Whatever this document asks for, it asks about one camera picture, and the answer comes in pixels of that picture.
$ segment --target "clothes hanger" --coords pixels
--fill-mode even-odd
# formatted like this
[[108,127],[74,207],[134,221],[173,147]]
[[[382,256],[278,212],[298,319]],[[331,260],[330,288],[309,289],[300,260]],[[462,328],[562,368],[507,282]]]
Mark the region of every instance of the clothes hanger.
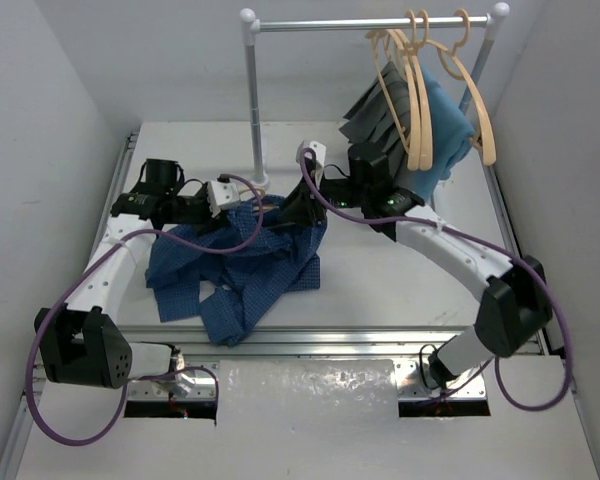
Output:
[[366,34],[366,38],[371,39],[371,48],[373,50],[373,59],[376,67],[376,73],[378,75],[378,82],[380,83],[380,87],[382,88],[382,92],[384,93],[385,99],[387,101],[387,105],[389,107],[389,111],[391,112],[391,116],[393,117],[393,122],[396,126],[396,130],[400,137],[400,141],[402,142],[402,146],[404,147],[405,153],[407,154],[407,158],[409,162],[417,165],[418,158],[420,155],[420,107],[417,101],[415,94],[412,92],[416,91],[415,82],[413,79],[413,72],[410,68],[405,68],[405,75],[407,77],[407,88],[409,89],[409,102],[410,102],[410,115],[411,115],[411,133],[417,132],[414,138],[417,138],[417,141],[409,143],[407,141],[407,137],[405,136],[406,128],[401,124],[400,119],[398,118],[397,112],[393,105],[393,101],[391,100],[391,96],[389,95],[389,90],[385,84],[384,78],[382,76],[382,69],[380,68],[379,63],[379,55],[378,55],[378,42],[380,39],[384,39],[383,46],[385,55],[387,56],[387,61],[393,61],[390,51],[390,43],[391,40],[394,41],[395,51],[403,52],[404,45],[402,44],[398,35],[390,30],[374,30],[368,32]]
[[419,50],[426,44],[429,38],[429,15],[425,10],[421,10],[418,16],[424,20],[424,36],[421,41],[417,39],[416,16],[413,10],[407,11],[406,14],[411,19],[411,40],[402,31],[397,32],[401,40],[405,44],[407,52],[406,57],[408,62],[413,67],[416,76],[416,84],[418,86],[418,99],[420,102],[420,156],[418,159],[418,167],[416,170],[429,170],[433,166],[433,133],[431,130],[431,110],[429,108],[429,97],[427,95],[427,87],[418,60]]
[[[418,170],[420,166],[420,156],[422,154],[422,119],[421,119],[421,105],[418,101],[416,92],[416,79],[411,66],[411,62],[408,60],[405,54],[405,48],[409,40],[402,30],[390,29],[386,31],[389,38],[393,39],[394,43],[394,56],[396,57],[396,65],[402,67],[404,70],[405,78],[407,81],[407,88],[409,90],[409,105],[411,109],[411,128],[409,130],[409,136],[406,138],[406,142],[409,145],[409,149],[405,148],[407,152],[407,168],[409,170]],[[389,41],[384,43],[385,53],[389,50]]]
[[[438,50],[438,57],[440,58],[442,66],[444,67],[446,72],[452,78],[455,78],[458,80],[464,80],[467,83],[467,87],[469,88],[469,93],[471,94],[471,97],[473,98],[473,101],[476,106],[476,111],[478,112],[478,123],[479,123],[478,132],[476,133],[476,136],[471,139],[471,143],[480,152],[480,154],[482,156],[482,162],[486,166],[490,166],[490,165],[493,165],[496,161],[496,143],[495,143],[495,139],[493,136],[493,128],[491,126],[491,119],[489,118],[489,112],[487,111],[487,107],[485,106],[484,101],[482,100],[482,95],[480,95],[480,91],[478,90],[478,87],[476,86],[475,82],[471,78],[471,74],[465,68],[465,66],[462,64],[460,59],[456,56],[458,49],[460,47],[462,47],[465,43],[467,43],[467,40],[469,39],[469,36],[470,36],[471,25],[469,22],[469,14],[467,13],[466,10],[460,9],[460,10],[457,10],[454,13],[454,15],[461,16],[464,20],[463,23],[465,26],[465,34],[462,37],[462,39],[460,41],[456,42],[453,45],[453,48],[451,50],[449,50],[448,47],[446,47],[445,45],[442,45],[441,43],[439,43],[435,40],[427,39],[426,43],[436,47],[436,49]],[[456,65],[456,67],[458,68],[458,71],[460,73],[454,72],[449,67],[449,65],[446,62],[446,59],[444,59],[445,55],[451,58],[451,60]]]

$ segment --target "white wall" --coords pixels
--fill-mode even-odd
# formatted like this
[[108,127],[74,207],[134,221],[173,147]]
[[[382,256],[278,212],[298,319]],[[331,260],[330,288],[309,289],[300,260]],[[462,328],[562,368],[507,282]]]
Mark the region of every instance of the white wall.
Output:
[[0,455],[33,319],[86,263],[121,140],[33,0],[0,0]]
[[547,3],[495,125],[515,230],[568,314],[600,461],[600,0]]
[[[36,0],[103,114],[121,134],[141,120],[247,120],[246,74],[238,13],[264,20],[400,17],[403,0]],[[509,0],[485,72],[488,105],[500,98],[544,0]],[[496,0],[429,0],[430,15],[459,6],[482,14]],[[461,32],[435,31],[452,44]],[[476,30],[461,58],[472,64],[482,39]],[[427,66],[439,65],[433,50]],[[441,78],[441,68],[433,68]],[[258,37],[263,120],[335,120],[374,78],[362,32],[266,34]],[[460,82],[444,85],[459,95]]]

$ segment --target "clothing rack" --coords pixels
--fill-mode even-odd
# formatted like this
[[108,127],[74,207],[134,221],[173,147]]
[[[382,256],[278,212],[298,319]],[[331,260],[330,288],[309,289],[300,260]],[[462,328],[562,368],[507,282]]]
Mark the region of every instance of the clothing rack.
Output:
[[[509,14],[509,5],[502,2],[497,3],[491,9],[491,12],[485,15],[470,16],[469,23],[471,27],[484,28],[484,39],[482,46],[476,57],[476,61],[471,70],[471,77],[477,84],[487,58],[491,52],[491,47],[495,41],[496,34],[500,25]],[[313,31],[332,31],[332,30],[376,30],[387,28],[406,29],[411,27],[410,18],[381,18],[366,20],[308,20],[297,22],[263,22],[249,8],[240,12],[242,21],[242,41],[245,48],[245,58],[247,64],[247,83],[249,87],[249,108],[251,123],[251,144],[253,148],[254,178],[253,183],[257,186],[266,188],[269,180],[265,171],[264,159],[262,156],[262,133],[260,131],[260,110],[258,105],[258,78],[256,73],[256,35],[260,33],[272,32],[313,32]],[[422,18],[416,18],[416,27],[420,28],[424,24]],[[452,17],[430,17],[429,28],[464,28],[464,19],[460,16]],[[471,101],[469,89],[465,89],[459,108],[466,113]]]

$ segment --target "blue towel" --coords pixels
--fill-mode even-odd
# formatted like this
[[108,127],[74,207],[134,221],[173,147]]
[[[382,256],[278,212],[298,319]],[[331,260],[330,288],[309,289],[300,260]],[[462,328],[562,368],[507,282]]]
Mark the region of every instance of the blue towel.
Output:
[[[266,196],[276,205],[282,197]],[[230,227],[196,237],[189,225],[170,233],[190,242],[227,248],[247,239],[256,226],[253,203],[227,212]],[[265,214],[264,226],[274,225],[278,210]],[[200,315],[215,345],[236,345],[285,292],[320,288],[320,246],[326,226],[263,228],[256,240],[232,255],[211,255],[160,237],[151,248],[145,278],[158,303],[161,322]],[[215,292],[200,302],[200,282]]]
[[422,73],[431,111],[433,167],[426,172],[410,172],[403,165],[396,177],[396,184],[430,200],[438,182],[448,179],[451,176],[451,168],[469,153],[469,138],[476,132],[457,103],[444,91],[433,75],[424,67]]

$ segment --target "cable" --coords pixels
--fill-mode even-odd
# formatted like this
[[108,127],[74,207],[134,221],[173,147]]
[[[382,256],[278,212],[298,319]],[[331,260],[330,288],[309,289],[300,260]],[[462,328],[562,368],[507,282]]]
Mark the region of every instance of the cable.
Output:
[[[265,205],[264,206],[264,213],[269,213],[274,211],[276,208],[279,208],[277,205]],[[257,214],[260,210],[258,209],[258,207],[253,207],[253,213]]]
[[169,408],[171,410],[173,410],[174,412],[179,413],[180,415],[182,415],[183,418],[187,418],[188,414],[187,414],[187,409],[186,408],[180,408],[176,405],[176,403],[173,401],[173,395],[169,394],[169,399],[168,399],[168,404],[169,404]]
[[96,435],[89,437],[89,438],[84,438],[84,439],[80,439],[80,440],[66,438],[66,437],[60,435],[59,433],[55,432],[44,421],[44,419],[42,418],[42,415],[40,414],[40,410],[38,409],[38,406],[36,405],[36,401],[35,401],[35,397],[34,397],[33,370],[35,368],[36,354],[38,353],[38,349],[40,348],[40,343],[42,342],[42,338],[44,337],[46,331],[48,330],[49,325],[51,325],[52,320],[55,318],[55,316],[61,310],[64,303],[71,296],[71,294],[73,292],[75,292],[78,289],[78,287],[80,285],[82,285],[82,283],[87,278],[89,278],[89,276],[93,272],[95,272],[98,268],[100,268],[100,266],[102,264],[104,264],[116,251],[118,251],[125,242],[127,242],[128,240],[131,240],[132,238],[134,238],[138,235],[153,234],[153,235],[167,237],[181,245],[192,248],[194,250],[198,250],[198,251],[201,251],[204,253],[217,254],[217,255],[226,255],[226,254],[230,254],[230,253],[235,253],[235,252],[240,251],[243,248],[249,246],[256,239],[256,237],[258,236],[258,234],[260,233],[260,230],[262,228],[262,222],[264,219],[264,209],[263,209],[264,206],[262,205],[262,200],[261,200],[260,196],[258,195],[258,192],[255,189],[255,187],[248,180],[246,180],[242,177],[239,177],[237,175],[233,175],[233,174],[225,174],[225,176],[227,178],[237,180],[240,183],[243,183],[247,187],[249,187],[249,189],[253,193],[253,195],[256,199],[256,202],[258,204],[258,207],[260,209],[259,214],[258,214],[258,220],[256,222],[256,228],[254,229],[251,236],[249,238],[247,238],[244,242],[240,243],[239,245],[236,245],[235,247],[215,249],[215,248],[202,247],[200,245],[196,245],[195,243],[187,242],[186,240],[183,240],[183,239],[175,236],[172,233],[163,232],[162,230],[146,228],[146,229],[130,232],[127,235],[125,235],[124,237],[122,237],[120,239],[119,243],[112,245],[112,247],[104,255],[102,255],[89,268],[87,268],[84,271],[84,273],[78,278],[78,280],[76,280],[76,282],[74,282],[69,288],[67,288],[67,290],[60,296],[60,298],[51,307],[51,309],[49,310],[47,315],[42,320],[42,323],[40,324],[40,327],[38,328],[38,331],[36,332],[36,335],[33,339],[33,343],[31,344],[31,350],[29,351],[29,356],[27,358],[27,366],[26,366],[26,371],[25,371],[25,387],[24,388],[25,388],[25,397],[27,399],[27,406],[29,407],[29,411],[31,412],[33,421],[36,423],[36,425],[42,431],[42,433],[44,433],[51,440],[54,440],[62,445],[67,445],[69,447],[82,447],[84,445],[90,445],[90,444],[100,440],[115,425],[116,421],[118,420],[118,417],[120,416],[120,414],[122,413],[122,410],[124,409],[124,405],[125,405],[126,398],[127,398],[127,385],[124,385],[122,387],[120,403],[118,404],[118,408],[116,409],[116,412],[114,413],[113,418],[102,429],[101,432],[99,432]]
[[427,347],[432,347],[434,352],[438,351],[438,348],[433,343],[425,343],[422,347],[420,347],[420,351],[418,352],[418,371],[420,372],[420,380],[422,380],[422,384],[427,388],[427,390],[433,390],[433,388],[431,388],[427,383],[427,378],[424,374],[424,364],[422,362],[422,353]]
[[[316,159],[316,154],[311,148],[303,149],[301,152],[301,155],[303,155],[301,157],[303,159],[305,158],[305,155],[310,155],[311,159],[313,161],[315,161],[315,159]],[[333,205],[331,205],[322,196],[320,191],[316,188],[316,185],[313,182],[311,175],[309,175],[309,171],[307,170],[306,160],[300,162],[300,169],[302,170],[302,176],[303,176],[305,182],[307,183],[307,185],[309,186],[309,190],[311,190],[311,193],[313,194],[313,196],[327,210],[335,213],[340,218],[344,218],[345,220],[349,220],[349,221],[352,221],[355,223],[360,223],[363,225],[384,225],[384,224],[388,224],[388,223],[396,223],[396,222],[405,222],[406,221],[406,222],[413,222],[413,223],[418,223],[421,225],[426,225],[429,227],[438,228],[438,224],[432,220],[427,220],[424,218],[417,218],[417,217],[409,217],[406,215],[403,217],[396,216],[396,217],[388,217],[388,218],[357,218],[352,215],[348,215],[348,214],[340,211],[338,208],[334,207]],[[496,358],[495,368],[496,368],[496,381],[498,383],[498,387],[500,387],[500,390],[502,391],[502,395],[514,407],[519,408],[520,410],[524,410],[526,412],[541,412],[543,410],[548,410],[549,408],[556,406],[569,393],[569,388],[571,385],[571,378],[573,377],[573,343],[571,341],[571,334],[569,333],[569,327],[567,325],[567,321],[566,321],[564,312],[562,310],[562,307],[560,307],[560,305],[558,304],[557,298],[555,297],[553,292],[549,289],[549,287],[547,286],[545,281],[542,279],[542,277],[540,277],[540,275],[538,275],[538,273],[533,268],[531,268],[531,266],[527,262],[525,262],[522,258],[509,253],[507,250],[499,247],[498,245],[495,245],[486,240],[482,240],[481,238],[475,237],[468,233],[461,232],[459,230],[456,230],[455,228],[451,228],[446,225],[443,225],[442,231],[445,233],[448,233],[449,235],[453,235],[455,237],[459,237],[464,240],[468,240],[470,242],[477,243],[478,245],[482,245],[484,247],[490,248],[491,250],[494,250],[502,255],[506,255],[507,257],[509,257],[509,259],[511,259],[511,262],[514,265],[522,268],[527,274],[529,274],[529,276],[533,279],[533,281],[538,285],[540,290],[542,290],[542,293],[545,295],[545,297],[549,300],[549,303],[551,304],[551,308],[553,309],[553,311],[555,313],[556,321],[558,322],[558,326],[560,327],[560,332],[562,333],[562,338],[564,341],[564,353],[565,353],[564,380],[562,382],[562,386],[561,386],[558,394],[553,399],[551,399],[548,402],[543,403],[541,405],[524,405],[524,404],[516,401],[513,397],[511,397],[511,395],[507,391],[507,389],[502,381],[502,373],[500,371],[500,359],[499,358]]]
[[[260,197],[264,197],[267,194],[267,191],[262,187],[255,187],[255,189],[260,194]],[[240,190],[238,190],[239,195],[249,192],[251,192],[251,190],[248,188],[241,188]]]
[[335,168],[336,170],[338,170],[338,171],[340,172],[340,175],[342,175],[344,178],[349,178],[349,175],[347,175],[346,173],[344,173],[344,172],[342,171],[342,169],[341,169],[339,166],[337,166],[337,165],[335,165],[335,164],[333,164],[333,163],[329,163],[329,164],[327,164],[327,165],[325,165],[325,166],[324,166],[324,169],[323,169],[323,170],[326,170],[326,169],[327,169],[327,167],[333,167],[333,168]]
[[441,400],[444,400],[445,398],[449,398],[451,395],[458,393],[460,390],[462,390],[464,387],[466,387],[471,382],[473,382],[476,378],[478,378],[478,376],[480,376],[480,374],[485,371],[485,369],[489,366],[490,363],[491,363],[491,360],[487,360],[485,363],[483,363],[480,366],[480,368],[478,368],[478,370],[476,370],[473,373],[473,375],[471,375],[467,379],[467,381],[464,382],[459,387],[452,388],[451,390],[445,390],[444,392],[440,393],[440,395],[438,395],[437,397],[430,398],[429,400],[423,400],[421,402],[417,402],[416,405],[418,405],[419,407],[426,407],[428,405],[434,405],[434,404],[440,402]]
[[189,180],[187,180],[186,182],[184,182],[182,184],[182,187],[180,187],[180,190],[182,190],[187,183],[191,183],[191,182],[198,182],[201,187],[204,187],[204,182],[202,180],[200,180],[198,178],[190,178]]
[[145,168],[147,168],[147,162],[146,161],[140,167],[140,175],[138,175],[138,180],[136,181],[136,183],[140,183],[140,181],[142,180],[142,176],[144,175]]
[[209,376],[211,376],[211,378],[213,378],[213,381],[216,384],[216,411],[217,411],[218,407],[220,406],[220,382],[218,382],[218,377],[216,376],[216,374],[213,373],[208,368],[190,366],[190,367],[182,368],[180,370],[174,370],[173,372],[163,373],[162,375],[149,375],[146,377],[140,377],[138,380],[145,380],[145,381],[149,381],[149,382],[159,382],[162,380],[168,380],[168,379],[175,377],[176,375],[179,375],[181,373],[192,372],[192,371],[205,372],[207,375],[209,375]]

